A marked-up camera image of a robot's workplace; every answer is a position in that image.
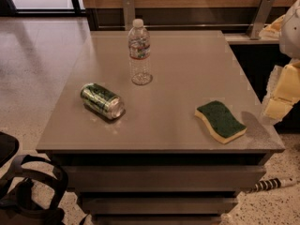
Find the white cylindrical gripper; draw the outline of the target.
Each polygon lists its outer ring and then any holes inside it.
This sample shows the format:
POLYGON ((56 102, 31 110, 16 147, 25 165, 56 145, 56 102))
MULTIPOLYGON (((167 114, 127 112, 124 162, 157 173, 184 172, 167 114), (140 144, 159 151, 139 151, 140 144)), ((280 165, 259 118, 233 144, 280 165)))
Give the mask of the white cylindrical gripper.
MULTIPOLYGON (((259 33, 260 38, 278 38, 281 53, 300 59, 300 0, 282 15, 268 24, 259 33)), ((280 67, 270 73, 262 101, 262 115, 273 120, 282 120, 300 100, 300 61, 280 67)))

